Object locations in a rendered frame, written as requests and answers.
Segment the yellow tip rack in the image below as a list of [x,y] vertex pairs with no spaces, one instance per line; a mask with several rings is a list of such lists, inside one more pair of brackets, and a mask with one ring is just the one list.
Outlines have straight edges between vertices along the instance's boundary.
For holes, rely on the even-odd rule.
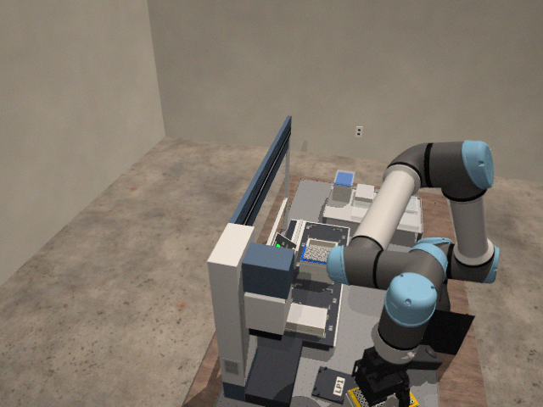
[[[414,398],[411,392],[410,392],[410,395],[411,395],[410,397],[411,401],[410,401],[409,407],[418,407],[419,403],[416,401],[416,399]],[[347,391],[344,397],[343,406],[344,407],[369,407],[359,387],[356,387]],[[384,402],[380,404],[376,404],[372,407],[383,407],[383,406],[384,406]]]

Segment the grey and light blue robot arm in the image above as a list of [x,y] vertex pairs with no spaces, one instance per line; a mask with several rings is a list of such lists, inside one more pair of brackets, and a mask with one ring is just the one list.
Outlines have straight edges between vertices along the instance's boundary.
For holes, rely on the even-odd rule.
[[[487,238],[483,197],[493,182],[493,158],[485,142],[408,148],[383,173],[383,184],[348,246],[328,253],[332,281],[387,291],[374,338],[383,359],[412,360],[408,370],[438,370],[443,361],[420,342],[434,310],[451,311],[448,279],[495,281],[500,249]],[[456,244],[429,237],[408,253],[387,251],[411,196],[424,187],[441,188],[450,200]]]

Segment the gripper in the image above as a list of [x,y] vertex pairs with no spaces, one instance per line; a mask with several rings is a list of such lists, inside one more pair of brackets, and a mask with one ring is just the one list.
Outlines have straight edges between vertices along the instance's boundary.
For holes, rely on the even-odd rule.
[[355,361],[351,376],[355,376],[354,384],[358,385],[369,407],[382,402],[384,407],[409,407],[410,383],[404,368],[411,362],[412,360],[405,364],[388,362],[378,355],[373,346],[364,350],[362,359]]

